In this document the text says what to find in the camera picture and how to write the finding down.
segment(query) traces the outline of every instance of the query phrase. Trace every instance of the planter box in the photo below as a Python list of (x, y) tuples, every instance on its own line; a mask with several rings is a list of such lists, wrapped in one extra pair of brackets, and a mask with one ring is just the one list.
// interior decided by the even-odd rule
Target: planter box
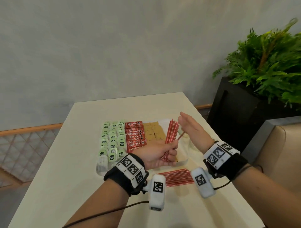
[(279, 100), (262, 100), (249, 87), (228, 82), (223, 77), (207, 122), (221, 140), (242, 152), (258, 129), (268, 119), (299, 116), (300, 112), (284, 107)]

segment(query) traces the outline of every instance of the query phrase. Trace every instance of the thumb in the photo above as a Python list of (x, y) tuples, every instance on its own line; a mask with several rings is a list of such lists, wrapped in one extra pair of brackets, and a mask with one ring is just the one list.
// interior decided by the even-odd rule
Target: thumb
[(162, 149), (164, 152), (169, 151), (170, 149), (175, 149), (178, 143), (179, 143), (179, 141), (175, 140), (171, 143), (164, 144)]

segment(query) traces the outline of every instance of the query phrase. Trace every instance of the table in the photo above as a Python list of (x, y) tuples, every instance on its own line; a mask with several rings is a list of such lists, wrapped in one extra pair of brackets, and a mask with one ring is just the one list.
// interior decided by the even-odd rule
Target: table
[[(38, 173), (17, 209), (9, 228), (59, 228), (103, 183), (96, 174), (101, 125), (106, 120), (177, 119), (183, 111), (219, 139), (182, 93), (158, 94), (75, 103)], [(185, 168), (205, 167), (203, 155), (192, 149)], [(175, 168), (159, 168), (151, 174)], [(227, 182), (213, 180), (214, 186)], [(132, 196), (128, 204), (148, 200)], [(203, 199), (194, 184), (166, 188), (165, 208), (150, 211), (140, 204), (125, 210), (119, 227), (264, 227), (260, 218), (232, 184)]]

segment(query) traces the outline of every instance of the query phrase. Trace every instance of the wall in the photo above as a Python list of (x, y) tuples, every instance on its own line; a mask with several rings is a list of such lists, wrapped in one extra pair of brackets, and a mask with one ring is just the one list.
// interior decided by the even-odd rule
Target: wall
[(0, 228), (7, 228), (29, 185), (0, 191)]
[(78, 101), (211, 103), (237, 41), (300, 12), (299, 0), (0, 0), (0, 130), (63, 122)]

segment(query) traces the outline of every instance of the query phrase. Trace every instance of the black wrist strap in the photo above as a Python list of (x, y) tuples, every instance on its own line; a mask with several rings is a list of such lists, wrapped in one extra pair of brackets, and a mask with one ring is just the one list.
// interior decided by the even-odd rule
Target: black wrist strap
[[(143, 168), (145, 168), (144, 162), (140, 157), (138, 157), (135, 154), (129, 154), (129, 155), (131, 155), (137, 162), (139, 162), (143, 166)], [(131, 184), (130, 179), (128, 179), (116, 166), (111, 168), (106, 173), (106, 175), (104, 176), (104, 181), (106, 181), (108, 178), (113, 180), (118, 185), (120, 185), (127, 192), (129, 197), (132, 195), (134, 188)]]
[(229, 180), (234, 180), (238, 172), (248, 163), (248, 161), (236, 153), (233, 154), (219, 169), (215, 169), (207, 160), (204, 163), (213, 178), (226, 176)]

